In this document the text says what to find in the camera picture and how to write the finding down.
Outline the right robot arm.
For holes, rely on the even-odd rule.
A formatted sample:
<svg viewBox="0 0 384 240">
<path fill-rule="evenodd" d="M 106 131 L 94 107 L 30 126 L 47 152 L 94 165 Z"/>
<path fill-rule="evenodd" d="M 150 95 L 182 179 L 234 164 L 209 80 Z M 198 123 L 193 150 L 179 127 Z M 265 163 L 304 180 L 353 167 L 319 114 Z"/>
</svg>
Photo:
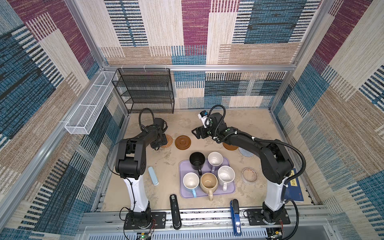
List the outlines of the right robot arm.
<svg viewBox="0 0 384 240">
<path fill-rule="evenodd" d="M 242 148 L 261 160 L 264 177 L 267 179 L 267 196 L 263 202 L 262 214 L 267 224 L 278 220 L 285 209 L 284 194 L 288 183 L 304 173 L 306 159 L 295 147 L 280 140 L 265 140 L 254 137 L 224 122 L 225 114 L 202 111 L 198 114 L 202 126 L 192 130 L 197 139 L 211 137 L 215 142 Z M 293 176 L 294 163 L 287 148 L 295 151 L 302 161 L 301 169 Z"/>
</svg>

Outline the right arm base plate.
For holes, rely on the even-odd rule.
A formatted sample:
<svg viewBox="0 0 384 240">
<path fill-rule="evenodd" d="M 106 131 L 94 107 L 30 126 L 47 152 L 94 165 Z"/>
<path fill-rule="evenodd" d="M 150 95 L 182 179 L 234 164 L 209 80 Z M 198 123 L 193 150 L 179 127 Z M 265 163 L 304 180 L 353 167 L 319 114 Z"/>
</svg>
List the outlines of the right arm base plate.
<svg viewBox="0 0 384 240">
<path fill-rule="evenodd" d="M 248 209 L 244 211 L 244 215 L 251 226 L 280 225 L 281 222 L 283 225 L 289 225 L 291 223 L 285 208 L 275 212 L 270 209 Z"/>
</svg>

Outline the woven rattan round coaster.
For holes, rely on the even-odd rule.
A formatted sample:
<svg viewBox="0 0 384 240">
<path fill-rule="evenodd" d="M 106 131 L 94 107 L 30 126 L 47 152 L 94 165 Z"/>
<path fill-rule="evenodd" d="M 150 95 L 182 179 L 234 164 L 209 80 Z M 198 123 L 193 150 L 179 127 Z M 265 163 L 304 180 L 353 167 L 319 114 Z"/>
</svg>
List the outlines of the woven rattan round coaster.
<svg viewBox="0 0 384 240">
<path fill-rule="evenodd" d="M 167 139 L 167 144 L 166 145 L 163 145 L 162 148 L 169 148 L 172 146 L 172 143 L 173 143 L 173 138 L 172 136 L 170 135 L 166 135 L 166 139 Z"/>
</svg>

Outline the brown wooden round coaster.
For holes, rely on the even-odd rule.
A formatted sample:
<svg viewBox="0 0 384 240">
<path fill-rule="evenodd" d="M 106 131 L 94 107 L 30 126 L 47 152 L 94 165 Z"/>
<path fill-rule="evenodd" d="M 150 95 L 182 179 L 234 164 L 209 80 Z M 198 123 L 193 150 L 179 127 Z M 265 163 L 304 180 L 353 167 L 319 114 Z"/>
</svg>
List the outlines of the brown wooden round coaster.
<svg viewBox="0 0 384 240">
<path fill-rule="evenodd" d="M 186 150 L 191 146 L 191 139 L 188 136 L 182 135 L 176 138 L 175 146 L 179 150 Z"/>
</svg>

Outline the light blue case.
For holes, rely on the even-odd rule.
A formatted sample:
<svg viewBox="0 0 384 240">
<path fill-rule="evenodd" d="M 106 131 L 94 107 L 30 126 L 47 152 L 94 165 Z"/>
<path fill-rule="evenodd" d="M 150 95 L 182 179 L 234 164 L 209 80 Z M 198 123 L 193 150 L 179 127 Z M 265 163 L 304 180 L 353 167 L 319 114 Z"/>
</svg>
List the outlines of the light blue case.
<svg viewBox="0 0 384 240">
<path fill-rule="evenodd" d="M 155 173 L 154 168 L 153 167 L 149 167 L 148 171 L 149 171 L 149 175 L 150 175 L 150 178 L 152 180 L 153 185 L 157 186 L 159 184 L 159 180 L 157 178 L 157 175 Z"/>
</svg>

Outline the black mug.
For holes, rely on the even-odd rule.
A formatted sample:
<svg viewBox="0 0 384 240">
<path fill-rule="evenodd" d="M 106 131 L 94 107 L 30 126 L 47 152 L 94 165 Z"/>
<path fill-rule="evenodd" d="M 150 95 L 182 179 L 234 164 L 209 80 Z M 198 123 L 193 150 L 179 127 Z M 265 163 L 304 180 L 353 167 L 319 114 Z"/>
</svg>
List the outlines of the black mug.
<svg viewBox="0 0 384 240">
<path fill-rule="evenodd" d="M 193 170 L 198 171 L 199 176 L 202 176 L 202 167 L 205 164 L 205 156 L 201 152 L 194 152 L 189 157 L 190 164 L 193 168 Z"/>
</svg>

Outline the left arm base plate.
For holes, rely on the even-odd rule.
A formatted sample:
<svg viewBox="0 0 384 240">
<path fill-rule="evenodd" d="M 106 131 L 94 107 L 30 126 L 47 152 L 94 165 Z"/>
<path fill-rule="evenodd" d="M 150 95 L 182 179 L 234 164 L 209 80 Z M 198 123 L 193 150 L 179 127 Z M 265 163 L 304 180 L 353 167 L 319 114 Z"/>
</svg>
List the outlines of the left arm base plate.
<svg viewBox="0 0 384 240">
<path fill-rule="evenodd" d="M 166 212 L 129 212 L 126 215 L 124 222 L 124 230 L 149 230 L 152 226 L 155 226 L 156 230 L 164 229 L 166 225 L 166 218 Z"/>
</svg>

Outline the beige mug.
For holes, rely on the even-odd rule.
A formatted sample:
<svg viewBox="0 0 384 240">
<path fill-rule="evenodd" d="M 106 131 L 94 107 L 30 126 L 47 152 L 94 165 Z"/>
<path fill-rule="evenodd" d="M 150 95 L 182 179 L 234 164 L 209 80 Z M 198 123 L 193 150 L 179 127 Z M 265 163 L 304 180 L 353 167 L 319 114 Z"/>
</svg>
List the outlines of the beige mug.
<svg viewBox="0 0 384 240">
<path fill-rule="evenodd" d="M 206 193 L 210 199 L 213 201 L 214 192 L 219 186 L 219 181 L 217 177 L 212 173 L 205 173 L 201 176 L 200 179 L 200 188 Z"/>
</svg>

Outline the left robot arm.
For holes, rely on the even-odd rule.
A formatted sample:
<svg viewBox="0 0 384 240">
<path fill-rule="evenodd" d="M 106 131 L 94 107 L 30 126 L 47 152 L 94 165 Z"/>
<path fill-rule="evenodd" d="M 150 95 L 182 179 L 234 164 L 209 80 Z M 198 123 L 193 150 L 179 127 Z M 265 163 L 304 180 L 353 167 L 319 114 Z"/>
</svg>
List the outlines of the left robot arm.
<svg viewBox="0 0 384 240">
<path fill-rule="evenodd" d="M 137 136 L 124 139 L 118 144 L 116 156 L 116 173 L 124 180 L 131 201 L 131 211 L 142 213 L 149 207 L 143 175 L 147 169 L 147 152 L 150 146 L 157 150 L 167 145 L 165 131 L 168 125 L 165 120 L 155 118 L 152 125 L 143 128 Z"/>
</svg>

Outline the dark blue booklet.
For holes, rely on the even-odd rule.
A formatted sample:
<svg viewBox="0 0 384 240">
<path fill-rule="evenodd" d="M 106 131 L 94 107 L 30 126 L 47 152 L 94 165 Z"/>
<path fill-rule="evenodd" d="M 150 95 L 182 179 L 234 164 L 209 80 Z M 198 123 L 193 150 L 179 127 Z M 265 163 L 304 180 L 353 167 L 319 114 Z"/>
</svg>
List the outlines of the dark blue booklet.
<svg viewBox="0 0 384 240">
<path fill-rule="evenodd" d="M 293 180 L 290 180 L 288 183 L 288 188 L 286 188 L 284 199 L 292 199 L 295 202 L 304 202 L 304 196 L 302 193 L 302 189 L 300 186 L 299 178 L 295 178 Z"/>
</svg>

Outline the grey-blue knitted round coaster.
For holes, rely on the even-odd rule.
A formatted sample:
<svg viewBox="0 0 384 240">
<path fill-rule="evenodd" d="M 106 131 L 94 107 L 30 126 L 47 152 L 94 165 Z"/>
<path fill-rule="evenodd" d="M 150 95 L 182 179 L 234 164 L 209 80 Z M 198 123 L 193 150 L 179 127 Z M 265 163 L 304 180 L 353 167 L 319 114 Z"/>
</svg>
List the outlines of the grey-blue knitted round coaster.
<svg viewBox="0 0 384 240">
<path fill-rule="evenodd" d="M 243 149 L 243 148 L 240 148 L 240 147 L 239 147 L 239 152 L 240 152 L 244 157 L 247 157 L 247 158 L 250 158 L 250 157 L 254 156 L 253 153 L 251 153 L 251 152 L 249 152 L 249 151 L 247 151 L 247 150 L 245 150 L 245 149 Z"/>
</svg>

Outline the black stapler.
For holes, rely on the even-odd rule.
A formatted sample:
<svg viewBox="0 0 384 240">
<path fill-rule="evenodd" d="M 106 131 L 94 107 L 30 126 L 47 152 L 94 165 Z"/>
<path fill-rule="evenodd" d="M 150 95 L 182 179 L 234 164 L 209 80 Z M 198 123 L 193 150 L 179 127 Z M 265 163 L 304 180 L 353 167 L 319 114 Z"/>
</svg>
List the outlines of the black stapler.
<svg viewBox="0 0 384 240">
<path fill-rule="evenodd" d="M 179 204 L 177 200 L 177 195 L 170 195 L 170 205 L 171 205 L 171 214 L 173 221 L 173 228 L 179 230 L 182 227 L 181 214 L 179 209 Z"/>
</svg>

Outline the white mug purple outside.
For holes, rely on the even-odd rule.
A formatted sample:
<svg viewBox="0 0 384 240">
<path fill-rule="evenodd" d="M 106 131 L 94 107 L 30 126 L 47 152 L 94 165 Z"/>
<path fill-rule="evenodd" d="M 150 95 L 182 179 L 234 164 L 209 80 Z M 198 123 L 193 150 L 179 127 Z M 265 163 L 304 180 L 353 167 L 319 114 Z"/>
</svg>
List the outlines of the white mug purple outside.
<svg viewBox="0 0 384 240">
<path fill-rule="evenodd" d="M 211 152 L 208 156 L 208 162 L 211 166 L 211 173 L 214 173 L 223 163 L 223 156 L 218 152 Z"/>
</svg>

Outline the blue stapler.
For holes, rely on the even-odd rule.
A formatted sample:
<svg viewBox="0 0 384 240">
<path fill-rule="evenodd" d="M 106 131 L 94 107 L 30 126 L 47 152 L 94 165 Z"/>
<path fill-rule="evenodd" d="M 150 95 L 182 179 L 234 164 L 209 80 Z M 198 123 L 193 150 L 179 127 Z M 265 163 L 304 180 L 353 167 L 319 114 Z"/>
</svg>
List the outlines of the blue stapler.
<svg viewBox="0 0 384 240">
<path fill-rule="evenodd" d="M 237 199 L 233 199 L 230 202 L 231 219 L 233 225 L 234 236 L 241 236 L 241 219 L 240 219 L 240 207 Z"/>
</svg>

